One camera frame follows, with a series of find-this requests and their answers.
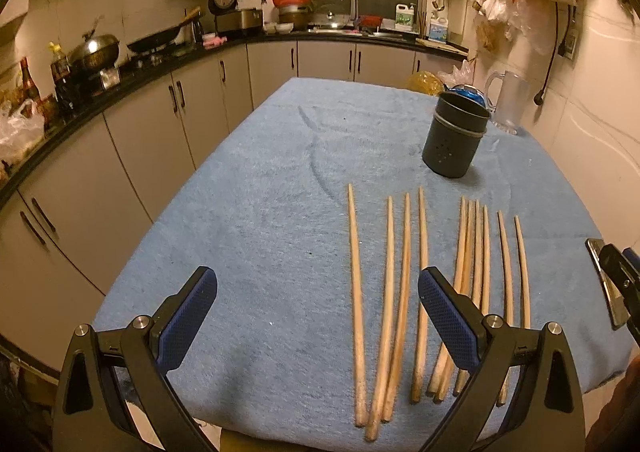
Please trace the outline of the wooden chopstick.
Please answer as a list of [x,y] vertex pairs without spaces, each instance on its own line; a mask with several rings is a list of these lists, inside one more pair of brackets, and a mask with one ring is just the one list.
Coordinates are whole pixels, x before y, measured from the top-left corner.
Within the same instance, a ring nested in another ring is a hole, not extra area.
[[503,315],[504,320],[509,325],[514,323],[514,299],[513,299],[513,277],[512,277],[512,265],[511,254],[508,242],[508,235],[506,235],[506,224],[504,223],[504,216],[501,211],[497,212],[498,228],[500,236],[501,256],[503,264],[503,300],[504,308]]
[[[426,204],[423,187],[418,190],[418,215],[419,215],[419,270],[422,271],[428,264],[428,242],[426,223]],[[418,404],[422,398],[426,355],[427,355],[427,313],[423,305],[418,305],[418,322],[416,322],[416,352],[414,353],[414,365],[410,402]]]
[[489,213],[486,205],[483,206],[483,287],[482,287],[482,312],[489,313],[490,307],[490,230]]
[[364,329],[361,291],[361,267],[354,186],[347,184],[350,273],[352,273],[352,339],[354,339],[355,425],[367,425],[367,372],[364,356]]
[[411,199],[410,193],[404,197],[404,221],[402,221],[402,258],[400,275],[400,293],[398,313],[390,377],[388,377],[386,397],[383,406],[382,420],[388,423],[392,420],[394,406],[401,380],[402,363],[404,363],[404,349],[408,325],[409,307],[409,275],[411,264]]
[[[454,282],[452,287],[459,293],[463,282],[463,268],[465,258],[465,245],[466,245],[466,221],[468,221],[468,201],[465,196],[460,199],[460,221],[459,221],[459,233],[458,233],[458,245],[457,245],[457,258],[456,258],[456,270],[454,270]],[[449,382],[451,378],[452,362],[447,346],[442,342],[439,347],[436,364],[432,377],[427,386],[426,393],[433,397],[435,403],[440,403],[445,400]]]
[[532,327],[532,306],[530,305],[530,286],[526,247],[519,216],[514,217],[514,227],[516,242],[518,243],[518,263],[520,264],[521,272],[521,320],[522,326],[529,329]]
[[474,201],[475,217],[473,230],[473,252],[471,264],[471,287],[469,296],[476,308],[482,303],[483,287],[483,230],[482,216],[480,215],[480,203]]
[[390,375],[390,339],[392,339],[394,289],[395,289],[395,222],[393,197],[386,199],[386,250],[383,291],[383,309],[380,343],[378,344],[378,364],[374,394],[364,438],[367,442],[375,442],[380,433],[382,413],[384,409],[388,375]]
[[[474,217],[475,217],[475,207],[474,201],[468,199],[466,201],[466,207],[468,210],[466,211],[466,224],[465,224],[465,235],[464,235],[464,250],[463,253],[460,253],[458,262],[457,262],[457,272],[456,277],[454,278],[454,289],[457,290],[459,294],[469,295],[470,287],[471,287],[471,264],[472,264],[472,252],[473,252],[473,230],[474,230]],[[435,400],[438,402],[442,402],[446,399],[449,384],[451,380],[452,371],[454,370],[454,361],[450,356],[447,356],[447,360],[445,362],[444,370],[442,371],[442,378],[440,379],[438,390],[435,394]]]

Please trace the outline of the clear glass mug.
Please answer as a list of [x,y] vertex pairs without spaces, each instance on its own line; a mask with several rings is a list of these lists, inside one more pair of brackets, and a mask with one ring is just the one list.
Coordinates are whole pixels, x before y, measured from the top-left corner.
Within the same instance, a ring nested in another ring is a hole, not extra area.
[[[497,100],[493,102],[489,96],[489,88],[496,80],[501,82],[501,88]],[[513,71],[494,71],[490,74],[485,84],[485,97],[492,123],[503,131],[517,134],[528,92],[528,81]]]

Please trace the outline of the dark grey utensil holder cup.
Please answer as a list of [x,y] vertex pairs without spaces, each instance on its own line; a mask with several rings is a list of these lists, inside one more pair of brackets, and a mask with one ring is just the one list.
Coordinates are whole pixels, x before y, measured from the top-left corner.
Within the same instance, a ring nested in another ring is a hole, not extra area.
[[442,92],[423,147],[424,164],[443,177],[462,178],[471,166],[489,118],[488,110],[475,100]]

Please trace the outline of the yellow plastic bag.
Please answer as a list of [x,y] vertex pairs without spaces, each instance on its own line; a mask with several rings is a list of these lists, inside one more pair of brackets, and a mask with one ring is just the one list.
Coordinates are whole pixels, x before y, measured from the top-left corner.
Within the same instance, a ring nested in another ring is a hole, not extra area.
[[437,96],[445,91],[445,86],[436,74],[431,71],[420,70],[410,76],[407,89],[412,92]]

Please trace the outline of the wooden cutting board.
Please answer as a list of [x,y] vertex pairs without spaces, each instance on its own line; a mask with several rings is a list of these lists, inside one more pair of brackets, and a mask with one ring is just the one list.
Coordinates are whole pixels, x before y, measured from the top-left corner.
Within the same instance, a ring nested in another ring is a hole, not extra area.
[[465,48],[457,48],[456,46],[447,44],[445,42],[438,42],[438,41],[432,41],[430,39],[416,38],[416,44],[425,46],[425,48],[434,48],[434,50],[447,52],[450,54],[456,54],[463,57],[466,57],[469,55],[469,51],[465,50]]

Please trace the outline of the blue label bottle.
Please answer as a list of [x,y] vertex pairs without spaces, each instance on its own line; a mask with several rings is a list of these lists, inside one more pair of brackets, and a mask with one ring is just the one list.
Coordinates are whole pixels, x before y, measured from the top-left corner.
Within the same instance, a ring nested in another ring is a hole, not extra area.
[[448,19],[432,17],[428,24],[427,38],[434,42],[446,43],[448,40]]

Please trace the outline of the blue towel table cover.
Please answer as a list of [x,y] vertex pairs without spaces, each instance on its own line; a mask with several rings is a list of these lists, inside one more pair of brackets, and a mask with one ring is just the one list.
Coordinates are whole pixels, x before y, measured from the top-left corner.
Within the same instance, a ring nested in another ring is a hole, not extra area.
[[522,230],[533,324],[565,331],[584,390],[626,368],[634,341],[608,320],[586,250],[596,225],[527,134],[489,128],[466,175],[423,164],[433,97],[293,79],[208,157],[107,294],[97,329],[153,312],[206,265],[218,296],[170,374],[189,412],[227,430],[326,451],[365,451],[354,424],[350,221],[358,224],[367,373],[376,373],[386,245],[425,201],[428,261],[454,273],[462,198],[493,230]]

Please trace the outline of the dark sauce bottle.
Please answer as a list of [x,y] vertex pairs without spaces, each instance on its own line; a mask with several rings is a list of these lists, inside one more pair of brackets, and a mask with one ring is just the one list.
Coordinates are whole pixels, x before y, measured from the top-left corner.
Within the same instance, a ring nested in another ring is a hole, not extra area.
[[26,57],[23,57],[20,60],[20,68],[22,76],[22,88],[25,97],[35,103],[38,103],[41,100],[40,92],[34,78],[32,78],[32,75],[30,74],[28,60]]

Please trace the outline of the white detergent jug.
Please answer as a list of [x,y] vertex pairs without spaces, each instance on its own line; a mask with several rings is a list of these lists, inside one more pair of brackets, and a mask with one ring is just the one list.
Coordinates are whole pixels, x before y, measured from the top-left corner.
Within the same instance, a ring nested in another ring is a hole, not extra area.
[[413,3],[398,3],[395,8],[395,29],[410,32],[414,28],[416,19],[416,7]]

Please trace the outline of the steel pot with lid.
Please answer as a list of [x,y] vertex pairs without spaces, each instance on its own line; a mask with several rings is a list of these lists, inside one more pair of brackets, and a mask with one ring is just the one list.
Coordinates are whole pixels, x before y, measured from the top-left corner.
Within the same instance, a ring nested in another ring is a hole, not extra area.
[[119,40],[114,34],[97,34],[103,15],[98,16],[91,29],[82,35],[81,44],[67,57],[73,74],[97,74],[115,66],[119,56]]

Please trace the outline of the chrome sink faucet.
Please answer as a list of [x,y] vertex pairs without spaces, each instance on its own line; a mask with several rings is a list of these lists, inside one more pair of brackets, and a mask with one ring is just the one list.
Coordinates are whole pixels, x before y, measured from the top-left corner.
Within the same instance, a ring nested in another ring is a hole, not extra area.
[[359,0],[349,0],[349,14],[352,26],[358,27],[360,23]]

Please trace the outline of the black wok pan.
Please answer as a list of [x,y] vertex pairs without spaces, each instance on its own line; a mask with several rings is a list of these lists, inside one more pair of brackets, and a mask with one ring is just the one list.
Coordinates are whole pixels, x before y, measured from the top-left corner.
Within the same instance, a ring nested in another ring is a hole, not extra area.
[[131,53],[136,55],[157,50],[164,45],[168,45],[171,41],[174,41],[184,26],[189,25],[191,22],[194,22],[194,20],[198,20],[201,16],[201,9],[194,8],[183,17],[181,22],[175,24],[175,26],[157,31],[155,34],[149,34],[149,36],[128,43],[127,48]]

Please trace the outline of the glass pot lid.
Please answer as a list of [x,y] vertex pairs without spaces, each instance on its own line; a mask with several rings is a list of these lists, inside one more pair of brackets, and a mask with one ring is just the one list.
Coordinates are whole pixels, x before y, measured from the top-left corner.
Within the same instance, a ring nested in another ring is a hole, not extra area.
[[339,6],[324,4],[314,10],[309,23],[314,28],[344,29],[352,24],[352,19]]

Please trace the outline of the pink cloth on counter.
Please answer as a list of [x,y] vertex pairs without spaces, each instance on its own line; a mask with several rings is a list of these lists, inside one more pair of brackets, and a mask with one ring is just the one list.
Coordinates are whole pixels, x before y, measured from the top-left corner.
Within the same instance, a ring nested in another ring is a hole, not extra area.
[[219,48],[226,42],[227,38],[218,36],[218,34],[204,34],[202,45],[204,46],[205,50],[210,50],[211,48]]

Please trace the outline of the black rice cooker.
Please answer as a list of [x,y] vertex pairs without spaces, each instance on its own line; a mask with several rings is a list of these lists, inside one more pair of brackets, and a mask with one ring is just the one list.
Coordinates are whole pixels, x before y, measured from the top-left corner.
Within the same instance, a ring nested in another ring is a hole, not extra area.
[[262,31],[262,10],[239,8],[239,0],[208,0],[218,36],[247,37]]

